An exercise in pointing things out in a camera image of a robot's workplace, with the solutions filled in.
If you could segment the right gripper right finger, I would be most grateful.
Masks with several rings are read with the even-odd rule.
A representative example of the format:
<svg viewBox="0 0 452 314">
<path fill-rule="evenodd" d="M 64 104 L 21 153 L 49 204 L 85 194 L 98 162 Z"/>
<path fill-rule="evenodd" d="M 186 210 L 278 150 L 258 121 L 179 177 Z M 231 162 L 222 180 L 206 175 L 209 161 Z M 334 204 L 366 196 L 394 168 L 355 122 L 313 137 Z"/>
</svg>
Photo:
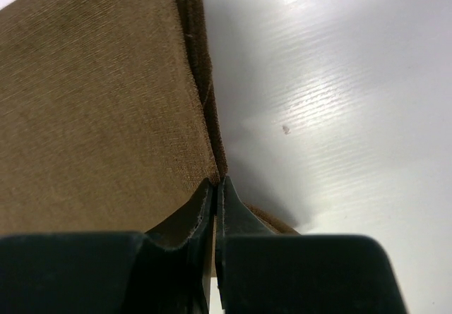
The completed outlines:
<svg viewBox="0 0 452 314">
<path fill-rule="evenodd" d="M 275 234 L 218 186 L 215 266 L 226 313 L 401 313 L 385 250 L 360 235 Z"/>
</svg>

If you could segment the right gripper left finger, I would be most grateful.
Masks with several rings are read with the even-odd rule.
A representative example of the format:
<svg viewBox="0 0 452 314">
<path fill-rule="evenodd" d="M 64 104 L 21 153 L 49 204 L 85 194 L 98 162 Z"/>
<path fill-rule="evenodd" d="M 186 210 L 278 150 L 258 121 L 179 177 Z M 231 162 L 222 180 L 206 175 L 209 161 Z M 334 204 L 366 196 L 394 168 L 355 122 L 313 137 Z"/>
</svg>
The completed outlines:
<svg viewBox="0 0 452 314">
<path fill-rule="evenodd" d="M 1 238 L 2 313 L 207 313 L 214 188 L 153 229 Z"/>
</svg>

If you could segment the brown cloth napkin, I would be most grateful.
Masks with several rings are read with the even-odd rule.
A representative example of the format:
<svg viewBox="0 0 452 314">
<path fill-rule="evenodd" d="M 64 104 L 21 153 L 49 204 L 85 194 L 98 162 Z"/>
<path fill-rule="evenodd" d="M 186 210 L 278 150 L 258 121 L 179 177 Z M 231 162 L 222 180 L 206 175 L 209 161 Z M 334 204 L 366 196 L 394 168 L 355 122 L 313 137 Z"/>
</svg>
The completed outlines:
<svg viewBox="0 0 452 314">
<path fill-rule="evenodd" d="M 1 10 L 1 233 L 145 231 L 226 173 L 203 0 Z"/>
</svg>

